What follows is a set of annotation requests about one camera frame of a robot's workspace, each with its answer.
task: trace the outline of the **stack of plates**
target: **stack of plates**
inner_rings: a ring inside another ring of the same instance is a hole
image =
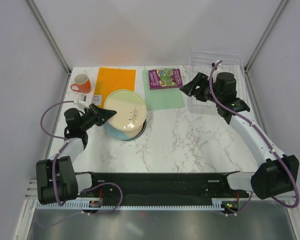
[[[138,138],[146,129],[147,107],[135,92],[122,89],[112,92],[104,102],[104,108],[117,113],[104,124],[105,131],[123,141]]]

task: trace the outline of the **mug handle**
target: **mug handle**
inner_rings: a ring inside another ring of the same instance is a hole
[[[77,90],[77,89],[73,89],[72,87],[74,87],[74,86],[76,86],[77,88],[79,88],[78,85],[77,85],[76,83],[74,83],[74,84],[72,84],[72,85],[70,86],[71,90],[72,90],[72,91],[75,91],[75,92],[80,92],[79,89],[78,89],[78,90]]]

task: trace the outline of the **purple book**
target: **purple book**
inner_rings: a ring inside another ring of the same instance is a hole
[[[182,87],[180,69],[161,68],[149,70],[150,89],[171,89]]]

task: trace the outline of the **wire basket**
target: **wire basket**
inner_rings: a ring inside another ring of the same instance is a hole
[[[234,78],[236,79],[237,97],[247,102],[248,93],[244,77],[244,65],[240,54],[191,51],[188,80],[191,81],[198,72],[210,76],[212,63],[216,63],[218,60],[222,60],[220,69],[223,70],[223,72],[234,74]],[[210,101],[198,101],[192,96],[191,98],[188,98],[187,104],[188,109],[192,114],[218,114],[216,104]]]

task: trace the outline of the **white marble tabletop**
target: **white marble tabletop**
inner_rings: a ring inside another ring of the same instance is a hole
[[[188,81],[188,66],[180,69],[184,82]],[[145,97],[142,71],[158,66],[126,66],[120,69],[135,69],[135,92]],[[80,93],[70,89],[78,74],[87,74],[91,103],[99,67],[74,67],[67,87],[65,101],[76,100]],[[75,160],[76,172],[119,173],[209,173],[256,171],[257,163],[238,133],[217,115],[191,114],[188,97],[183,95],[185,107],[149,111],[147,127],[142,136],[132,141],[120,141],[107,135],[103,127],[94,126],[87,131],[88,145]],[[77,107],[74,103],[62,106],[55,134],[63,136],[66,121],[65,110]],[[62,146],[63,141],[54,139],[50,155]]]

